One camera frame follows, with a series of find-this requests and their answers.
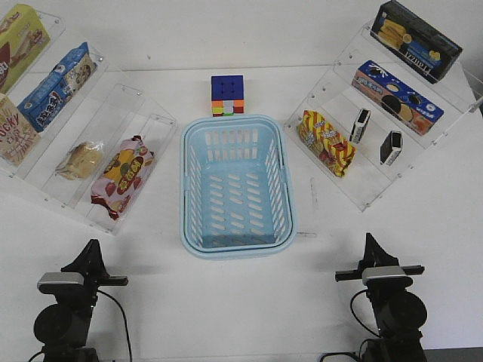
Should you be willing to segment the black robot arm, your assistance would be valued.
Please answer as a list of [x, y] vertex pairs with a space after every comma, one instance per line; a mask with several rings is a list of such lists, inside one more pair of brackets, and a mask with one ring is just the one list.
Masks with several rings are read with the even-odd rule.
[[60, 271], [42, 275], [37, 289], [56, 299], [38, 314], [33, 326], [35, 337], [43, 343], [39, 353], [44, 355], [44, 360], [98, 361], [96, 349], [86, 346], [98, 295], [103, 294], [119, 304], [100, 288], [127, 284], [126, 276], [112, 276], [107, 272], [97, 239], [89, 240], [74, 261]]
[[366, 286], [358, 294], [369, 299], [377, 325], [373, 339], [366, 339], [365, 350], [357, 361], [425, 361], [420, 344], [420, 328], [427, 319], [423, 301], [407, 291], [413, 275], [421, 275], [421, 265], [401, 266], [389, 255], [371, 233], [366, 234], [365, 252], [358, 268], [337, 271], [335, 281], [361, 280]]

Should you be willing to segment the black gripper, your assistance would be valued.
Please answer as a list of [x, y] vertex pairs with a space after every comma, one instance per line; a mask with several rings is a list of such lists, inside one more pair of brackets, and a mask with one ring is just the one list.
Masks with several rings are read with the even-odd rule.
[[[398, 258], [388, 254], [375, 240], [374, 236], [366, 233], [365, 262], [398, 262]], [[336, 271], [335, 281], [357, 281], [364, 285], [364, 292], [400, 291], [413, 283], [413, 276], [424, 273], [423, 265], [379, 265], [358, 267], [353, 270]]]
[[90, 239], [73, 263], [61, 268], [63, 275], [78, 281], [68, 287], [62, 287], [61, 302], [96, 302], [99, 287], [125, 287], [127, 276], [110, 275], [103, 262], [100, 242]]

